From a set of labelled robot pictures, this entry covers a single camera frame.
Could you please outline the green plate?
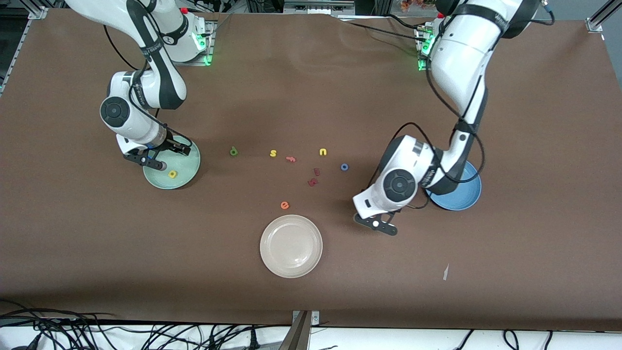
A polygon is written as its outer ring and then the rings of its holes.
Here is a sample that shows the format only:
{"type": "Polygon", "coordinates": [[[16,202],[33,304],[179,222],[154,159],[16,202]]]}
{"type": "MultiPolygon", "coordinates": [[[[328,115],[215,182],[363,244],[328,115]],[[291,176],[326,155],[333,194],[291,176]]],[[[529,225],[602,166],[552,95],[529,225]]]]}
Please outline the green plate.
{"type": "Polygon", "coordinates": [[[164,171],[156,171],[151,168],[142,168],[143,175],[146,180],[156,188],[160,189],[178,189],[189,182],[196,176],[201,164],[200,151],[197,144],[191,146],[191,153],[185,155],[171,152],[169,150],[156,153],[154,150],[149,151],[149,156],[167,164],[164,171]],[[175,179],[168,177],[168,172],[174,170],[178,172],[175,179]]]}

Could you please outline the blue plate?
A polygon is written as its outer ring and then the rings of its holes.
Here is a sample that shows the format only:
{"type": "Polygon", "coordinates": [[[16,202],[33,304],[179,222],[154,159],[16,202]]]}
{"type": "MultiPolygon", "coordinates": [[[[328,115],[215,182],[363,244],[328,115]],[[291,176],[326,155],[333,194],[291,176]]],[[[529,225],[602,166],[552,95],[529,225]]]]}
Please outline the blue plate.
{"type": "Polygon", "coordinates": [[[427,195],[431,201],[442,209],[450,211],[466,210],[480,199],[482,193],[482,180],[477,170],[471,162],[467,161],[462,173],[461,180],[469,179],[476,176],[474,180],[457,184],[457,188],[447,194],[438,195],[426,189],[427,195]]]}

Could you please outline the beige plate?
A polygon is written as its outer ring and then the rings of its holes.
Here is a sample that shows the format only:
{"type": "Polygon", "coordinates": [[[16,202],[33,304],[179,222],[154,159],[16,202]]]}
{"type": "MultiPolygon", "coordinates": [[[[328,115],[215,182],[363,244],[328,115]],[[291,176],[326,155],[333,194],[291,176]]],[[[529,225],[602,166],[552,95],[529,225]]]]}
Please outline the beige plate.
{"type": "Polygon", "coordinates": [[[296,279],[309,274],[324,250],[320,230],[301,215],[283,215],[264,229],[259,251],[266,268],[278,277],[296,279]]]}

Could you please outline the brown table cover sheet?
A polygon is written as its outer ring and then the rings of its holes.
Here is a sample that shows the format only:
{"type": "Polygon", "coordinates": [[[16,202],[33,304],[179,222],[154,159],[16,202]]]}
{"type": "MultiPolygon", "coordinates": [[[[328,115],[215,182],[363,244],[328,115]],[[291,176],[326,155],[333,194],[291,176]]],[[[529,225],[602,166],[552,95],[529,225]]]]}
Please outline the brown table cover sheet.
{"type": "Polygon", "coordinates": [[[174,191],[100,119],[124,69],[102,26],[69,9],[29,29],[0,97],[0,298],[149,321],[319,310],[330,326],[622,331],[622,91],[582,21],[498,44],[480,200],[405,208],[393,237],[356,224],[352,197],[402,124],[446,148],[456,122],[410,40],[325,15],[231,16],[212,65],[180,67],[184,104],[159,114],[202,158],[174,191]],[[296,279],[259,251],[289,214],[324,242],[296,279]]]}

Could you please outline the grey slanted beam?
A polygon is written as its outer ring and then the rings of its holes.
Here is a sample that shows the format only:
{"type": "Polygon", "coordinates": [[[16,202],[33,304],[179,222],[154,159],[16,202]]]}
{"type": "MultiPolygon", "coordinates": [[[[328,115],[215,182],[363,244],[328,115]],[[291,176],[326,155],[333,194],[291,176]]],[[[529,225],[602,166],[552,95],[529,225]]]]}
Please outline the grey slanted beam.
{"type": "Polygon", "coordinates": [[[294,312],[293,324],[278,350],[309,350],[309,338],[313,320],[312,311],[294,312]]]}

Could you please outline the grey metal box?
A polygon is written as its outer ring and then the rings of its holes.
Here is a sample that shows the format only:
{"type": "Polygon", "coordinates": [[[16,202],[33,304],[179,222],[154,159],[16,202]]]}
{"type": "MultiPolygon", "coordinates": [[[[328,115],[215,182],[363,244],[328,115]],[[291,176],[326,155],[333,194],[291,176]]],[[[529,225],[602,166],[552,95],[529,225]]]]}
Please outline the grey metal box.
{"type": "Polygon", "coordinates": [[[328,14],[354,16],[355,0],[284,0],[284,14],[328,14]]]}

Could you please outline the orange dried flowers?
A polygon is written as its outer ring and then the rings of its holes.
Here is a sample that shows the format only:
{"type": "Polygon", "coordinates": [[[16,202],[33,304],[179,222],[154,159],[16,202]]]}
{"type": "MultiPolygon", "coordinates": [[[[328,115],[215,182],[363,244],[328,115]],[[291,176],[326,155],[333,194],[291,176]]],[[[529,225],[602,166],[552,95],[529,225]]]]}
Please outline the orange dried flowers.
{"type": "Polygon", "coordinates": [[[398,6],[403,13],[435,12],[437,0],[398,0],[398,6]]]}

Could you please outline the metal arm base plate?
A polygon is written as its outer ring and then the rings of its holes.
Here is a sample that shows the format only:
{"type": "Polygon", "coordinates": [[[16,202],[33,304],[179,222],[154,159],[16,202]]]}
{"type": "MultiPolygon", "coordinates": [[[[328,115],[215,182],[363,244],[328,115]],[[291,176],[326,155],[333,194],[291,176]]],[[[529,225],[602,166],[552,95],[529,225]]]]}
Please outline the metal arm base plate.
{"type": "Polygon", "coordinates": [[[418,70],[427,69],[427,60],[430,55],[433,43],[435,41],[435,35],[433,33],[433,27],[427,25],[419,25],[414,29],[416,38],[422,38],[422,41],[417,43],[417,59],[418,70]]]}
{"type": "Polygon", "coordinates": [[[167,53],[175,66],[210,66],[213,58],[218,22],[188,14],[189,29],[177,42],[163,37],[167,53]]]}

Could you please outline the aluminium frame rail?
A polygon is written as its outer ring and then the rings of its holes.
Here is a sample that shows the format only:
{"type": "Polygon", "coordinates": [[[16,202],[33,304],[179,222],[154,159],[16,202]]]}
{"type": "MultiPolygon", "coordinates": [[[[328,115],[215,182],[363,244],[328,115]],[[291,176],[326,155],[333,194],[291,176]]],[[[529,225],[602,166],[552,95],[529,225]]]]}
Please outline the aluminium frame rail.
{"type": "Polygon", "coordinates": [[[622,0],[606,0],[606,2],[594,14],[585,20],[588,32],[602,32],[602,25],[620,9],[622,9],[622,0]]]}
{"type": "Polygon", "coordinates": [[[33,22],[45,18],[47,0],[0,0],[0,96],[4,93],[33,22]]]}

